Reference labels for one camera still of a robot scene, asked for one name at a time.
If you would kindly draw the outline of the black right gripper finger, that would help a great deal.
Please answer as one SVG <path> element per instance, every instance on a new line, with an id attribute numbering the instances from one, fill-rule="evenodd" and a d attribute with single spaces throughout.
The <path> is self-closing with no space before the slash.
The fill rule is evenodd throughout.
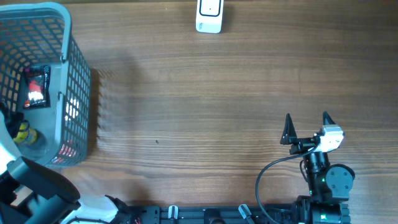
<path id="1" fill-rule="evenodd" d="M 328 114 L 327 111 L 323 112 L 323 124 L 324 125 L 335 125 L 335 122 L 332 120 L 330 115 Z"/>
<path id="2" fill-rule="evenodd" d="M 285 117 L 285 126 L 284 130 L 282 133 L 282 136 L 280 138 L 280 144 L 281 145 L 290 145 L 290 144 L 296 144 L 297 143 L 297 134 L 294 128 L 294 124 L 292 121 L 292 118 L 289 113 L 286 114 Z"/>

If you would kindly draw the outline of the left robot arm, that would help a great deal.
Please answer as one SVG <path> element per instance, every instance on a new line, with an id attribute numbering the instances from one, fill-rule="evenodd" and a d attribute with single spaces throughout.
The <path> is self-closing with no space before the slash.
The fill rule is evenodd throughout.
<path id="1" fill-rule="evenodd" d="M 1 223 L 140 223 L 118 198 L 82 198 L 63 175 L 21 156 L 1 103 Z"/>

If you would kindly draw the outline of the yellow capped bottle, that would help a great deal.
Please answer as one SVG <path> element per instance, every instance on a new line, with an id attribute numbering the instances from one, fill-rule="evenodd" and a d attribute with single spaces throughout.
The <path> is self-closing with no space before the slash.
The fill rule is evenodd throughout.
<path id="1" fill-rule="evenodd" d="M 16 135 L 13 140 L 18 145 L 30 146 L 36 142 L 38 133 L 34 128 L 31 128 L 28 120 L 23 120 L 17 128 Z"/>

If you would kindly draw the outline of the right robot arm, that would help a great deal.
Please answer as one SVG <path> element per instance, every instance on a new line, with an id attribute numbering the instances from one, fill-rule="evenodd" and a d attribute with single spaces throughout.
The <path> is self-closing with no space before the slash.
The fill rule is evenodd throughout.
<path id="1" fill-rule="evenodd" d="M 291 223 L 349 223 L 349 192 L 355 173 L 344 164 L 330 164 L 328 153 L 338 149 L 345 133 L 327 112 L 323 126 L 309 138 L 298 138 L 292 118 L 285 118 L 282 145 L 290 155 L 302 158 L 300 170 L 308 184 L 309 196 L 299 196 L 290 209 Z"/>

